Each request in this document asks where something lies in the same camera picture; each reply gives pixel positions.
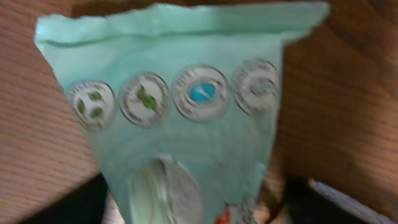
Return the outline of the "mint green snack packet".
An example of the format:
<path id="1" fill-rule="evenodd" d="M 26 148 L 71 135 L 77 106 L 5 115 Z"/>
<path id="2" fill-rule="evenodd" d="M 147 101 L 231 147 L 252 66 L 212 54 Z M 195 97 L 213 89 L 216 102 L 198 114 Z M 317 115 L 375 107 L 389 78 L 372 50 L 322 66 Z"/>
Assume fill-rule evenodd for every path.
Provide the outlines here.
<path id="1" fill-rule="evenodd" d="M 51 66 L 126 223 L 254 223 L 283 51 L 327 2 L 40 17 Z"/>

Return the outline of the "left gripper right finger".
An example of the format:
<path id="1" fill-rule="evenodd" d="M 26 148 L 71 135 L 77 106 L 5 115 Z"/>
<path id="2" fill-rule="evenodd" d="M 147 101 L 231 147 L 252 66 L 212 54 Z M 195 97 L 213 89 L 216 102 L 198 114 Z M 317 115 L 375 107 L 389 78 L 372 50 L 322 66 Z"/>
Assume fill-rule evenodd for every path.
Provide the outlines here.
<path id="1" fill-rule="evenodd" d="M 313 179 L 290 178 L 284 202 L 298 224 L 395 224 L 349 195 Z"/>

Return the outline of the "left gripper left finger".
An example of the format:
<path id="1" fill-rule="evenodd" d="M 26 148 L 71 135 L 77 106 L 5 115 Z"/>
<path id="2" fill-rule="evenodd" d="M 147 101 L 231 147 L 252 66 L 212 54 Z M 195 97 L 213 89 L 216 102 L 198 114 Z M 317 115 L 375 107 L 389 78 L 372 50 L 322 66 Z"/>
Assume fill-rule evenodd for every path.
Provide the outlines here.
<path id="1" fill-rule="evenodd" d="M 108 185 L 101 174 L 19 224 L 100 224 Z"/>

